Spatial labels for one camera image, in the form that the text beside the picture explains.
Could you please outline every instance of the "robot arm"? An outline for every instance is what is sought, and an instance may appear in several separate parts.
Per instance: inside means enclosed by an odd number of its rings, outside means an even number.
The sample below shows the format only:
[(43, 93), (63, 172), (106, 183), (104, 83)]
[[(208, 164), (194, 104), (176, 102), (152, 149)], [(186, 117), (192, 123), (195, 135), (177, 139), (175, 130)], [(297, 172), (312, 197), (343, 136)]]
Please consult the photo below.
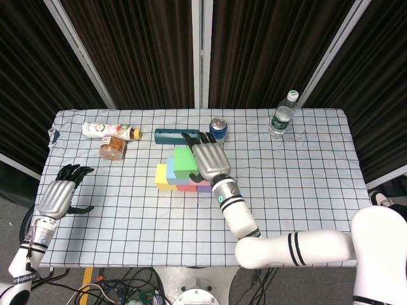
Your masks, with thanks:
[(357, 259), (354, 304), (407, 304), (407, 223), (395, 211), (368, 207), (355, 214), (351, 234), (333, 230), (261, 237), (234, 179), (230, 164), (214, 137), (200, 133), (200, 141), (183, 134), (197, 160), (200, 175), (208, 180), (230, 231), (239, 239), (235, 255), (245, 268), (271, 264), (301, 266)]
[(1, 304), (27, 304), (31, 283), (39, 276), (37, 268), (57, 229), (57, 220), (65, 214), (85, 214), (93, 209), (70, 206), (75, 189), (83, 177), (92, 171), (93, 168), (85, 166), (67, 165), (48, 186), (38, 205), (41, 216), (33, 222), (8, 268), (14, 277), (13, 285), (0, 283)]

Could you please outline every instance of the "checkered tablecloth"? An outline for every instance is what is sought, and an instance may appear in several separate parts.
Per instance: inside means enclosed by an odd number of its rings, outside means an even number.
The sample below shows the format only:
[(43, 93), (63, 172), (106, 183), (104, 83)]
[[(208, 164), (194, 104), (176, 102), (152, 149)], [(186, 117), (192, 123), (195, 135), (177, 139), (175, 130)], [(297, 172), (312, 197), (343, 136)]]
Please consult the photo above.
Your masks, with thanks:
[[(237, 239), (211, 194), (155, 186), (156, 166), (172, 156), (174, 146), (155, 144), (154, 130), (208, 131), (214, 116), (228, 122), (224, 149), (231, 176), (264, 237), (320, 228), (349, 231), (352, 216), (370, 202), (345, 114), (298, 109), (284, 137), (274, 140), (268, 133), (274, 111), (60, 111), (50, 130), (37, 203), (61, 166), (78, 163), (95, 171), (85, 177), (72, 205), (95, 208), (61, 219), (41, 265), (236, 266)], [(142, 139), (127, 144), (122, 161), (107, 161), (99, 158), (100, 139), (81, 134), (86, 121), (141, 127)]]

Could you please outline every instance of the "soda can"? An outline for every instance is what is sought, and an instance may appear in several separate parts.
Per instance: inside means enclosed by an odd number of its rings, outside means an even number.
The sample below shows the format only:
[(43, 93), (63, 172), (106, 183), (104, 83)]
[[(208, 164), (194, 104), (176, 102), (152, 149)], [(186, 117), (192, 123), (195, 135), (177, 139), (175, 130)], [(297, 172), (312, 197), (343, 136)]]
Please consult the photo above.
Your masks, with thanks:
[(228, 124), (224, 118), (213, 118), (209, 124), (209, 131), (213, 134), (216, 141), (222, 144), (226, 140), (226, 131)]

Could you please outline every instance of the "stacked blocks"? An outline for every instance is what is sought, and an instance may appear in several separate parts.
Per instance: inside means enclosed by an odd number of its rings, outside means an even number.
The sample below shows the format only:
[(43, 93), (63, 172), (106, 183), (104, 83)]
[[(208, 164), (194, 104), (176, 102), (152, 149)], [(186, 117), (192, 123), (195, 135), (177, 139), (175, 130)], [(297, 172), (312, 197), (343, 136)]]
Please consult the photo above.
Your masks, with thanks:
[(208, 181), (193, 182), (190, 174), (198, 175), (198, 165), (188, 147), (174, 149), (174, 157), (167, 158), (167, 164), (157, 165), (155, 184), (159, 189), (182, 192), (211, 193)]

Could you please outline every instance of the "pink block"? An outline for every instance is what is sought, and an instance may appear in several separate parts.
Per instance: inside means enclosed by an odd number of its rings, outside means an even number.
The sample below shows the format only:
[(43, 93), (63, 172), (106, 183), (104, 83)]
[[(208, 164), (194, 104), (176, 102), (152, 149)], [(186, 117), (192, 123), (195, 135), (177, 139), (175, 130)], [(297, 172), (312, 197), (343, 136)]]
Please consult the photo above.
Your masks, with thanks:
[(197, 187), (196, 186), (177, 186), (177, 191), (181, 192), (196, 192)]
[(197, 186), (198, 193), (211, 193), (212, 186)]
[(210, 182), (209, 182), (209, 181), (201, 181), (201, 182), (199, 182), (199, 183), (196, 183), (196, 182), (193, 182), (193, 181), (190, 179), (190, 185), (191, 185), (191, 186), (210, 186)]

